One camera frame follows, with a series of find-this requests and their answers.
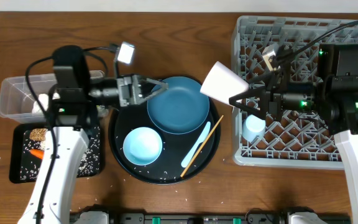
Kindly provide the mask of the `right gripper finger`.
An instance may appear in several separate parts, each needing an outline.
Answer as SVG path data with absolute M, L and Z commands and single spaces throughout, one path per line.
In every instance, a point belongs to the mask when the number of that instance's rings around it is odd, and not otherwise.
M 257 77 L 249 79 L 248 84 L 254 84 L 258 82 L 264 82 L 266 85 L 269 83 L 275 83 L 275 78 L 278 75 L 278 71 L 272 71 L 268 73 L 264 73 L 262 75 L 258 75 Z
M 259 102 L 257 103 L 258 108 L 253 108 L 239 102 L 239 100 L 252 98 L 252 97 L 259 98 Z M 269 97 L 266 94 L 266 87 L 264 86 L 248 89 L 247 91 L 244 91 L 242 93 L 239 93 L 229 98 L 229 104 L 231 106 L 246 111 L 249 114 L 254 115 L 260 119 L 265 119 L 267 115 L 268 103 L 269 103 Z

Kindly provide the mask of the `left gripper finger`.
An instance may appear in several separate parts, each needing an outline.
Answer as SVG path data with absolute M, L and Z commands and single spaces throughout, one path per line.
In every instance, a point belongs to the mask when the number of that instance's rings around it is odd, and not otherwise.
M 138 84 L 140 86 L 146 85 L 147 83 L 151 83 L 151 84 L 154 84 L 154 85 L 160 85 L 160 86 L 164 86 L 164 87 L 167 86 L 167 84 L 165 82 L 161 81 L 161 80 L 155 80 L 155 79 L 145 77 L 145 76 L 142 76 L 142 75 L 137 75 L 137 80 L 138 80 Z
M 166 90 L 168 90 L 168 85 L 144 85 L 140 88 L 140 92 L 137 94 L 137 104 L 141 105 L 146 101 L 154 99 L 156 96 L 162 94 Z

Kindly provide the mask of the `light blue cup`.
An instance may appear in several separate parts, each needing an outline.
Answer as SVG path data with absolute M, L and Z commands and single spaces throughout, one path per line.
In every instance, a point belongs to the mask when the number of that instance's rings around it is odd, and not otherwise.
M 248 142 L 261 139 L 264 137 L 265 127 L 265 120 L 249 115 L 242 124 L 242 137 Z

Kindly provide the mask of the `pink cup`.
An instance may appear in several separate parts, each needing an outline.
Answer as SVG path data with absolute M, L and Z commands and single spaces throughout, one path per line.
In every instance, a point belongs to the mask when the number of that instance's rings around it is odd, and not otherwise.
M 249 89 L 249 84 L 221 62 L 216 62 L 204 79 L 200 93 L 229 105 L 232 96 Z

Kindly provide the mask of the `light blue bowl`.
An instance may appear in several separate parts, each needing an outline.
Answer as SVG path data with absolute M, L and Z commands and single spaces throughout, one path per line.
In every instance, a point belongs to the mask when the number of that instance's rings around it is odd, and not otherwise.
M 139 127 L 125 137 L 122 149 L 129 162 L 137 166 L 146 166 L 158 159 L 163 142 L 154 129 Z

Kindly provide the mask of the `white tissue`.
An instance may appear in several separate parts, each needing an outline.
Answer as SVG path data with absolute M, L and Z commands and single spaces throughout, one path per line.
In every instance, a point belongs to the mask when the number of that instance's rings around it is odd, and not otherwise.
M 49 97 L 47 94 L 40 94 L 38 96 L 38 100 L 41 103 L 42 107 L 44 108 L 44 110 L 47 110 L 48 108 L 48 101 L 49 101 Z M 42 113 L 42 109 L 41 106 L 37 103 L 37 101 L 34 102 L 33 104 L 33 108 L 32 108 L 32 113 Z

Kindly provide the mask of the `brown walnut shell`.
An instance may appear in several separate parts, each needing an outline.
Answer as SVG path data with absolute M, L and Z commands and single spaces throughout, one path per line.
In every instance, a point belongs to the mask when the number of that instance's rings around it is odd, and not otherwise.
M 44 141 L 47 131 L 48 131 L 48 129 L 46 129 L 46 128 L 33 129 L 30 132 L 29 139 L 31 139 L 33 141 Z

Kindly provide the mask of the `orange carrot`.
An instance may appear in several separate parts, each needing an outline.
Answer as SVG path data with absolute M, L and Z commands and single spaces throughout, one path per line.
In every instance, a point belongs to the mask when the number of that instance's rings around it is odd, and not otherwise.
M 29 151 L 33 156 L 39 158 L 39 159 L 43 159 L 44 158 L 44 152 L 43 150 L 40 149 L 31 149 Z

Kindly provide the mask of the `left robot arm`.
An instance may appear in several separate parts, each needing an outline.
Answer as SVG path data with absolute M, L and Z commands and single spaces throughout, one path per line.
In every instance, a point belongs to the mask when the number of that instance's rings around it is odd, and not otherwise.
M 141 105 L 168 90 L 168 83 L 137 74 L 92 80 L 86 56 L 94 48 L 66 45 L 56 49 L 56 84 L 48 91 L 45 154 L 35 186 L 19 223 L 69 223 L 70 206 L 81 158 L 99 125 L 98 107 Z

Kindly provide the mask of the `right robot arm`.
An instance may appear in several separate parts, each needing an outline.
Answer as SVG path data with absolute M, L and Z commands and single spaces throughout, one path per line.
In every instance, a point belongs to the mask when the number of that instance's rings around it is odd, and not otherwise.
M 358 44 L 321 44 L 318 76 L 321 83 L 292 82 L 290 65 L 296 53 L 277 44 L 263 51 L 269 72 L 250 83 L 258 88 L 229 99 L 229 104 L 260 119 L 280 120 L 285 110 L 315 112 L 326 124 L 344 166 L 352 221 L 358 223 Z

